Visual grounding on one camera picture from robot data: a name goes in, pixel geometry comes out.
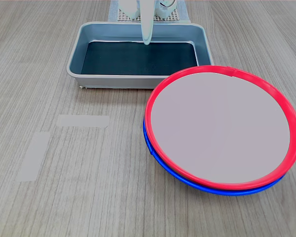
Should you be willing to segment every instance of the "white tape strip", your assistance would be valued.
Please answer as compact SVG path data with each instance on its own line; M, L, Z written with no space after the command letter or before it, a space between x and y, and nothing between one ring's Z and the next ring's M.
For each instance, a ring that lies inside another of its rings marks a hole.
M107 127L109 116L92 115L59 115L57 126L59 127Z
M16 178L17 182L36 180L41 162L47 149L49 137L49 132L34 133Z

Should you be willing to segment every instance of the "tray rim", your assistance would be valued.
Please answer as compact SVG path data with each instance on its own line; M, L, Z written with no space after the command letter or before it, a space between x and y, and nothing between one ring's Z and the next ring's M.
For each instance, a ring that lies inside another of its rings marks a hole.
M74 45L73 45L73 48L71 50L71 53L70 53L70 56L69 56L69 60L68 60L68 63L67 63L67 66L66 66L66 71L67 73L73 77L73 78L78 78L78 79L165 79L167 78L168 76L140 76L140 75L97 75L97 74L89 74L89 75L86 75L86 74L75 74L71 71L70 69L70 65L72 63L72 60L73 60L73 57L74 57L74 53L75 53L75 50L76 50L76 46L77 46L77 43L79 41L79 38L80 38L80 35L81 35L81 32L82 32L82 29L88 25L92 25L92 24L105 24L105 25L140 25L140 22L104 22L104 21L92 21L92 22L87 22L87 23L84 23L83 25L80 26L79 30L78 30L78 33L77 33L77 36L76 36L76 39L75 39L75 42L74 42ZM184 26L184 25L187 25L187 26L195 26L195 27L198 27L200 28L202 31L203 31L203 34L204 34L204 40L205 40L205 44L207 46L207 51L208 51L208 56L209 56L209 60L210 60L210 64L213 65L213 58L212 58L212 54L211 54L211 51L209 49L209 45L208 45L208 39L207 39L207 36L206 36L206 33L205 33L205 29L198 25L198 24L195 24L195 23L154 23L154 25L178 25L178 26Z

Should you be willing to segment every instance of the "white object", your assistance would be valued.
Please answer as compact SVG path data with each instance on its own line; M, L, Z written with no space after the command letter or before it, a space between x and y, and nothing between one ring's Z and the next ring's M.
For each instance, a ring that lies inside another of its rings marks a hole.
M153 19L157 15L167 18L177 7L177 0L119 0L119 9L129 18L141 16L142 37L145 45L150 44Z

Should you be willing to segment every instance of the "metal tray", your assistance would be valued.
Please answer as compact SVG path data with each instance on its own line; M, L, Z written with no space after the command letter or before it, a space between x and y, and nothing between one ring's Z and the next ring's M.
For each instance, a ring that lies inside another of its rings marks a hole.
M124 72L129 72L130 69L135 70L129 73L129 75L123 73L116 75L118 70L100 70L103 68L106 63L103 63L103 57L100 56L98 59L98 54L92 55L92 53L99 53L96 50L90 50L89 45L94 44L94 42L112 42L111 45L114 45L114 49L108 49L108 55L112 58L110 65L107 65L107 68L115 68L116 69L116 43L117 42L142 42L142 31L141 24L134 22L89 22L83 24L79 31L76 41L74 43L74 48L71 52L69 62L67 65L67 72L70 76L74 77L80 87L85 88L141 88L141 89L154 89L162 80L167 78L169 75L156 75L155 73L151 73L153 75L145 75L145 72L149 72L149 70L138 70L138 74L136 74L136 69L140 68L140 65L133 65L129 60L122 60L120 58L120 63L128 63L123 65L125 70ZM207 39L205 35L204 29L196 24L184 24L184 23L155 23L153 26L153 33L151 43L155 43L154 47L160 45L160 43L184 43L191 44L194 49L193 57L196 59L196 65L212 65L212 57L210 54L210 50L208 48ZM171 54L177 56L177 58L182 57L182 52L179 52L180 47L173 47L175 44L168 47L171 49ZM144 55L141 51L138 52L141 60L143 60ZM149 61L156 60L155 57L151 57ZM158 71L158 69L169 66L167 63L167 58L162 59L164 63L154 65L151 67ZM171 67L177 67L177 71L183 69L184 67L188 67L187 63L183 63L182 65L175 64L170 65ZM98 72L101 74L93 74L93 72L97 72L96 68L98 68Z

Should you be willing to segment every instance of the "gray tray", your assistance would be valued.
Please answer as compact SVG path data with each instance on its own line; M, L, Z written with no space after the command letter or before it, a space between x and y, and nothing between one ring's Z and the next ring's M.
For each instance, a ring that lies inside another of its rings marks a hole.
M85 71L84 65L88 63L86 60L90 58L97 60L96 55L91 55L90 57L90 53L94 52L94 50L88 50L88 46L92 42L142 42L141 24L134 22L89 22L80 27L67 65L68 74L77 80L80 87L154 89L162 80L169 76L136 75L136 72L132 72L131 75L109 75L107 70L103 74L83 74L82 72ZM158 45L157 43L189 43L193 46L195 53L193 56L195 56L198 66L213 64L205 31L199 25L155 23L151 42L156 43L155 46ZM108 54L114 57L115 54L113 52L112 50ZM98 62L99 64L103 63L103 58L99 57Z

